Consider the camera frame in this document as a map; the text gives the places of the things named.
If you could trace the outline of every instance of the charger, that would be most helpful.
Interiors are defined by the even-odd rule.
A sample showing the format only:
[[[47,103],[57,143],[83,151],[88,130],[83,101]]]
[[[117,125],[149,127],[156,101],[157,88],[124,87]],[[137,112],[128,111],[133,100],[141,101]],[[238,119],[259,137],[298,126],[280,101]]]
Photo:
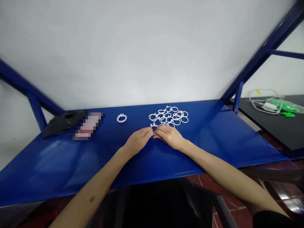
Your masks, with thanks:
[[[266,111],[276,111],[277,106],[271,103],[264,103],[264,105],[262,106],[262,108]]]

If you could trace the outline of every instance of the green plastic bag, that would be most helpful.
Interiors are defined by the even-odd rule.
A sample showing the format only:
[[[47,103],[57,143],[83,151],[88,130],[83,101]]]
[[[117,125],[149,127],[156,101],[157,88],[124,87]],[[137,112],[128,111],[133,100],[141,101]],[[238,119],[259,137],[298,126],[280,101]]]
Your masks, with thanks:
[[[277,108],[277,110],[280,109],[281,106],[281,100],[277,100],[277,99],[268,99],[268,102],[270,104],[275,105]],[[285,111],[285,112],[294,112],[294,113],[304,113],[304,107],[294,104],[292,102],[289,101],[283,101],[282,104],[282,108],[281,111]]]

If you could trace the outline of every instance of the black table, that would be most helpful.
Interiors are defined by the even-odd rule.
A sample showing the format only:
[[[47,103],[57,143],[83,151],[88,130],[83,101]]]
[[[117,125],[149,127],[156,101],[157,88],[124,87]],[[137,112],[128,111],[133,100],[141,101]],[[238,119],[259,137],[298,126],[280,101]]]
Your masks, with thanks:
[[[270,97],[252,98],[265,100]],[[285,96],[285,101],[304,106],[304,95]],[[290,150],[304,148],[304,114],[295,113],[295,117],[285,117],[281,114],[272,115],[256,110],[249,98],[242,98],[239,109],[261,129],[269,132]]]

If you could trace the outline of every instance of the right hand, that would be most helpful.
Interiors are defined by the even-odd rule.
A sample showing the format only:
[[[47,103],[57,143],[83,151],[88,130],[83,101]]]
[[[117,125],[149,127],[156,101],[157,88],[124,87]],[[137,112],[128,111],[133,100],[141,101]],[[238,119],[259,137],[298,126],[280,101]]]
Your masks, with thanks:
[[[182,150],[186,145],[187,140],[174,128],[167,125],[158,127],[154,131],[153,138],[159,138],[171,146],[173,149]]]

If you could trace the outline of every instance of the blue metal frame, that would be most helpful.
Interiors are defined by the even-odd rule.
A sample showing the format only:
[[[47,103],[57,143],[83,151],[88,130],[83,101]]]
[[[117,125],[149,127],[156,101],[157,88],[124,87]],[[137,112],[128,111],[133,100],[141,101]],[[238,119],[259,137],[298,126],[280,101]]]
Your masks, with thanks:
[[[302,54],[302,53],[278,51],[278,50],[272,50],[272,49],[270,49],[267,53],[304,60],[304,54]]]
[[[223,103],[227,103],[231,97],[236,94],[237,88],[240,83],[246,83],[248,79],[258,70],[258,68],[270,57],[271,54],[281,54],[288,57],[295,58],[297,53],[286,53],[286,52],[273,52],[276,50],[281,43],[293,32],[293,30],[303,21],[304,19],[304,1],[299,0],[290,9],[290,11],[281,20],[275,30],[269,35],[264,44],[254,54],[251,60],[243,68],[228,90],[221,97]]]
[[[33,113],[35,115],[35,118],[37,120],[38,126],[42,132],[42,131],[44,131],[44,129],[47,126],[47,121],[45,120],[40,103],[39,103],[38,99],[30,93],[27,94],[27,97],[28,97],[29,103],[31,104],[31,107],[32,107]]]
[[[241,81],[237,88],[237,92],[235,94],[235,100],[233,103],[232,111],[234,111],[235,114],[238,113],[238,107],[240,105],[241,95],[242,95],[242,89],[243,89],[244,81]]]
[[[0,60],[0,79],[25,96],[27,96],[29,93],[32,94],[39,101],[40,105],[53,115],[59,115],[64,112],[63,109],[43,95],[37,88],[35,88],[2,60]]]

